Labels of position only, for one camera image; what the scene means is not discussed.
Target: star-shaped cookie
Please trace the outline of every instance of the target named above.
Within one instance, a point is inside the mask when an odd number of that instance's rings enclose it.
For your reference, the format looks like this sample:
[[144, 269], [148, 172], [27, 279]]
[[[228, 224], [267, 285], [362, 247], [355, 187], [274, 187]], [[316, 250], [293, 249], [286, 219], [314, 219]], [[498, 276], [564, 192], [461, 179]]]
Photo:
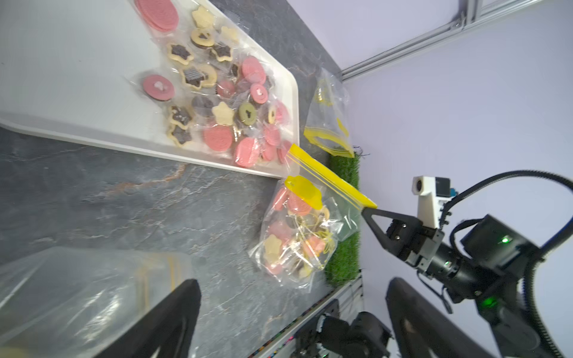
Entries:
[[229, 108], [225, 102], [221, 102], [212, 109], [217, 124], [233, 125], [235, 111]]

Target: artificial grass mat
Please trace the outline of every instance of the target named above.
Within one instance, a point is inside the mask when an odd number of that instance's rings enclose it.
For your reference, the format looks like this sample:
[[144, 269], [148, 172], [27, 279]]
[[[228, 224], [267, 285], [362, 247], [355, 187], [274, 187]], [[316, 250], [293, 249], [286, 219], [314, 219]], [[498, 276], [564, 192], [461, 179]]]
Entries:
[[[360, 155], [356, 154], [354, 158], [345, 158], [341, 156], [331, 156], [328, 161], [328, 167], [336, 175], [358, 189], [358, 167]], [[336, 287], [342, 286], [346, 282], [355, 279], [360, 272], [359, 265], [360, 250], [360, 232], [350, 235], [343, 242], [338, 243], [336, 251], [332, 254], [324, 268], [327, 282]]]

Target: yellow zipper seal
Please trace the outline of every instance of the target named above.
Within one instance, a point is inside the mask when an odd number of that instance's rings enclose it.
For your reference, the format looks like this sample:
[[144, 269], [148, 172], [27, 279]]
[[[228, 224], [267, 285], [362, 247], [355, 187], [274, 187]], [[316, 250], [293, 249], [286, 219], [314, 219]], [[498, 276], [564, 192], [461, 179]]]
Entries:
[[378, 205], [376, 205], [372, 200], [368, 199], [368, 197], [358, 191], [358, 189], [342, 180], [338, 175], [334, 174], [334, 172], [332, 172], [330, 169], [308, 155], [308, 153], [303, 151], [296, 144], [291, 146], [288, 154], [291, 159], [293, 159], [295, 162], [298, 162], [302, 168], [308, 169], [311, 174], [313, 174], [326, 185], [330, 186], [331, 189], [336, 191], [342, 197], [348, 199], [348, 201], [350, 201], [350, 203], [354, 205], [358, 210], [362, 211], [362, 208], [364, 207], [378, 207]]

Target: black cable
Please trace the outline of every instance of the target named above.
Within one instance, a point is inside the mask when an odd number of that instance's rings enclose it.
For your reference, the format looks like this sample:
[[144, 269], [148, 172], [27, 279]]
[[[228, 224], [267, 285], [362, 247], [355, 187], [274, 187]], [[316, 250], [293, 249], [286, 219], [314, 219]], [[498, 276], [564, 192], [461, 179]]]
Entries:
[[[442, 229], [444, 224], [446, 223], [446, 217], [449, 214], [451, 214], [450, 209], [460, 201], [464, 200], [465, 198], [474, 194], [478, 190], [481, 190], [490, 184], [499, 182], [500, 180], [517, 178], [520, 176], [553, 180], [554, 182], [565, 185], [571, 191], [573, 191], [572, 181], [552, 173], [536, 171], [536, 170], [516, 170], [494, 175], [490, 178], [482, 180], [481, 182], [477, 183], [476, 185], [472, 186], [466, 191], [456, 195], [454, 198], [452, 198], [452, 200], [447, 202], [444, 205], [442, 216], [439, 219], [440, 229]], [[537, 333], [539, 334], [539, 337], [541, 338], [541, 344], [545, 347], [545, 349], [549, 350], [557, 358], [563, 358], [563, 354], [561, 353], [557, 345], [553, 342], [553, 339], [551, 339], [551, 336], [549, 335], [547, 328], [545, 327], [543, 321], [541, 320], [541, 315], [539, 315], [539, 311], [537, 311], [537, 307], [535, 305], [535, 292], [533, 291], [533, 282], [535, 278], [535, 271], [539, 263], [543, 261], [551, 251], [555, 250], [559, 245], [561, 245], [563, 242], [569, 239], [569, 237], [572, 234], [573, 234], [573, 218], [571, 218], [561, 230], [559, 230], [555, 235], [553, 235], [553, 237], [550, 238], [539, 249], [537, 254], [529, 260], [528, 265], [525, 268], [525, 274], [523, 279], [525, 309], [527, 310], [527, 313], [529, 315], [529, 321], [533, 326], [533, 328], [535, 329], [535, 331], [537, 331]]]
[[475, 224], [479, 223], [480, 221], [482, 221], [483, 219], [472, 219], [472, 220], [465, 220], [462, 221], [461, 223], [459, 223], [454, 230], [452, 230], [452, 233], [450, 234], [450, 246], [452, 247], [452, 249], [456, 252], [456, 254], [458, 254], [458, 257], [463, 257], [464, 255], [461, 253], [461, 251], [458, 249], [458, 246], [456, 245], [456, 236], [455, 234], [463, 229], [466, 229], [470, 226], [474, 226]]

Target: bag of cookies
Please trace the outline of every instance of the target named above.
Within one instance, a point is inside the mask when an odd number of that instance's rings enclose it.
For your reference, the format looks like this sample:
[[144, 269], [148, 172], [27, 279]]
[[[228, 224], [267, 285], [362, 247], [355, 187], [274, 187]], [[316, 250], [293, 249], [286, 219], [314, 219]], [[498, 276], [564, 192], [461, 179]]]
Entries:
[[354, 158], [346, 122], [348, 93], [332, 73], [321, 69], [315, 95], [308, 110], [304, 136], [335, 156]]
[[250, 256], [281, 285], [307, 288], [338, 242], [359, 230], [362, 209], [376, 204], [295, 144], [285, 165], [288, 176], [277, 184]]

